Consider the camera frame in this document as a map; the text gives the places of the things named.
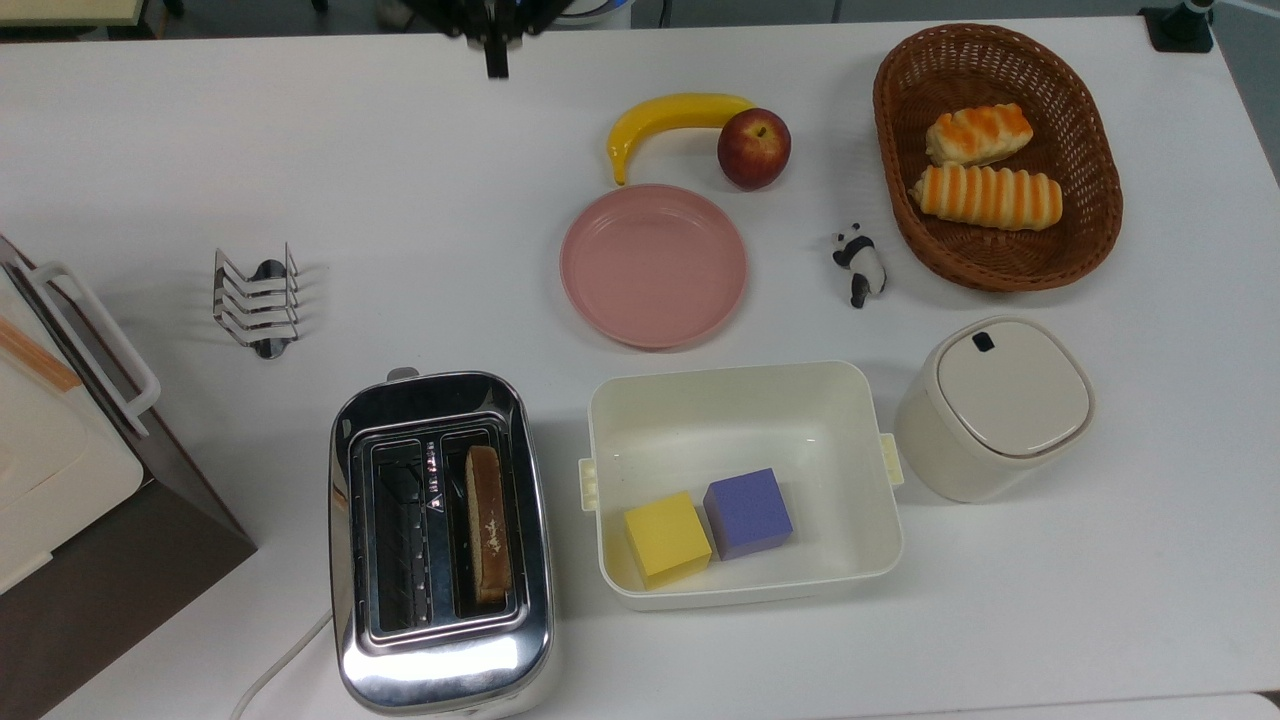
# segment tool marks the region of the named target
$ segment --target panda figurine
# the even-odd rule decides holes
[[[847,236],[835,233],[832,240],[836,251],[831,254],[837,265],[854,273],[849,296],[849,304],[854,307],[861,307],[868,295],[879,295],[887,279],[884,265],[881,265],[879,256],[876,255],[876,243],[872,238],[861,234],[852,237],[858,228],[858,223],[854,223]]]

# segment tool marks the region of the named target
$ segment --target foam block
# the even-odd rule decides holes
[[[771,468],[712,483],[703,509],[721,560],[778,547],[791,537],[791,518]]]
[[[687,492],[627,510],[623,518],[645,589],[705,570],[712,560],[712,546]]]

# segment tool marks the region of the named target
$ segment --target metal toast rack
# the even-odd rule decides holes
[[[214,255],[214,319],[243,347],[273,360],[298,340],[298,266],[284,243],[284,260],[264,260],[251,277],[221,249]]]

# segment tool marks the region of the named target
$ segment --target bread slice in toaster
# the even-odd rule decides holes
[[[477,603],[500,602],[507,597],[512,580],[498,451],[472,446],[467,451],[466,475],[475,598]]]

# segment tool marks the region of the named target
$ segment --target bread box handle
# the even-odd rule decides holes
[[[120,331],[120,325],[115,324],[111,315],[102,306],[102,301],[97,299],[96,295],[86,286],[76,273],[70,270],[63,263],[45,263],[35,269],[19,268],[23,277],[31,283],[32,290],[40,296],[40,300],[49,309],[50,315],[61,328],[63,333],[70,340],[72,346],[88,365],[90,370],[99,379],[101,386],[106,389],[108,396],[110,396],[111,402],[120,410],[124,419],[129,421],[129,425],[140,434],[146,436],[147,429],[142,425],[141,415],[146,413],[156,400],[160,397],[160,380],[156,379],[155,373],[151,368],[142,361],[142,356],[133,347],[124,332]],[[84,347],[83,341],[72,328],[67,316],[63,311],[54,304],[52,297],[50,297],[46,284],[51,286],[58,278],[67,278],[76,291],[79,293],[79,299],[76,301],[76,306],[84,313],[84,318],[90,322],[95,331],[102,337],[102,343],[111,351],[115,359],[120,363],[120,366],[128,374],[129,379],[137,384],[138,393],[133,400],[124,400],[123,393],[115,384],[110,380],[102,366],[97,364],[93,355]]]
[[[595,479],[595,460],[584,457],[577,461],[577,482],[582,491],[582,512],[599,510],[600,495]]]
[[[888,484],[902,484],[902,461],[897,456],[897,441],[893,433],[881,433],[881,454],[884,456],[884,469],[888,471]]]

